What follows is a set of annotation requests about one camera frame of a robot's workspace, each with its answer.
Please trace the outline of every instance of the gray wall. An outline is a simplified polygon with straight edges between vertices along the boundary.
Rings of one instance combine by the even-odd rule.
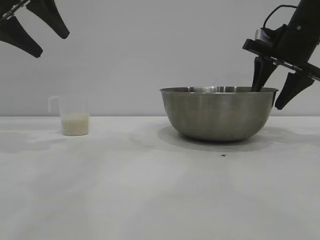
[[[296,5],[298,0],[285,4]],[[34,59],[0,44],[0,115],[45,116],[47,99],[91,93],[95,115],[163,115],[160,88],[248,86],[254,55],[242,50],[278,0],[56,0],[71,35],[59,39],[20,10],[25,29],[43,47]],[[269,22],[288,23],[293,9]],[[320,52],[311,61],[320,66]],[[267,83],[282,88],[287,70]],[[274,115],[320,115],[320,84]]]

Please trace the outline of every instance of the metal mixing bowl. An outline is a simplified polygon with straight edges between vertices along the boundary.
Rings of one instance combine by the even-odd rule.
[[[251,87],[174,87],[160,90],[172,126],[182,135],[205,141],[247,139],[266,124],[275,88],[251,92]]]

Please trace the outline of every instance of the measuring cup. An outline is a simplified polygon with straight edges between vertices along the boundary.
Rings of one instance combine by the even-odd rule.
[[[89,104],[87,94],[64,94],[48,99],[48,111],[51,112],[52,100],[57,99],[62,125],[62,134],[83,136],[89,134]]]

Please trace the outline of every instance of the robotic arm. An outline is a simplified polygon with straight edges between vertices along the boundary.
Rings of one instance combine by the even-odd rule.
[[[39,58],[43,52],[42,48],[15,17],[15,12],[24,6],[47,23],[61,38],[66,39],[70,32],[60,17],[54,0],[0,0],[0,41]]]
[[[276,30],[266,28],[270,16],[281,7],[295,8],[288,25]],[[255,34],[255,40],[247,39],[243,49],[258,55],[254,60],[252,91],[260,91],[279,65],[295,73],[289,73],[284,87],[275,102],[283,109],[296,95],[320,81],[320,69],[308,63],[320,43],[320,1],[301,0],[298,6],[281,5],[266,19]]]

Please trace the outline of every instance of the cup handle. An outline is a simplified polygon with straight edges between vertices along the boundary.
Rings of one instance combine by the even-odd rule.
[[[48,99],[48,112],[49,113],[51,113],[51,106],[52,106],[52,100],[53,99],[59,99],[59,97],[58,96],[51,96],[51,97],[49,97],[49,99]]]

